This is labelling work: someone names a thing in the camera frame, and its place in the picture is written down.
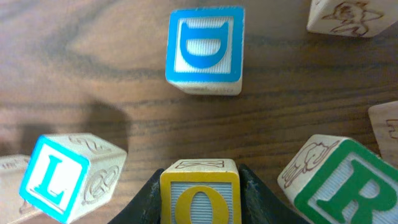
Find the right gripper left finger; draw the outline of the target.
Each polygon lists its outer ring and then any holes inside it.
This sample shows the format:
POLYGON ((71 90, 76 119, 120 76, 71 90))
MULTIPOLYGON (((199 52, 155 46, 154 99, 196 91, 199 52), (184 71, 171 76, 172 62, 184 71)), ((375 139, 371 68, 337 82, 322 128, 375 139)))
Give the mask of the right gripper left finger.
POLYGON ((160 176, 156 170, 134 198, 108 224, 159 224, 161 214, 160 176))

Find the yellow O block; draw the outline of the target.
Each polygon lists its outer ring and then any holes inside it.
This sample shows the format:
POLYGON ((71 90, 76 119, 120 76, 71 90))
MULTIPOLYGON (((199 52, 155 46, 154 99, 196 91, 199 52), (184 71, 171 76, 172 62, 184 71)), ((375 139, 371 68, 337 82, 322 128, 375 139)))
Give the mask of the yellow O block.
POLYGON ((160 176, 161 223, 242 222, 240 178, 232 159, 181 159, 160 176))

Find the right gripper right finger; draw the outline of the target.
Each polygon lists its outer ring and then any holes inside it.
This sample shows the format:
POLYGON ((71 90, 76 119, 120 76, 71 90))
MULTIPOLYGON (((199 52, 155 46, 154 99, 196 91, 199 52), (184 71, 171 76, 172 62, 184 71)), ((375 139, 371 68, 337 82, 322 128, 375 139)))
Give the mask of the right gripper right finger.
POLYGON ((242 223, 308 224, 308 221, 280 201, 245 164, 238 167, 242 223))

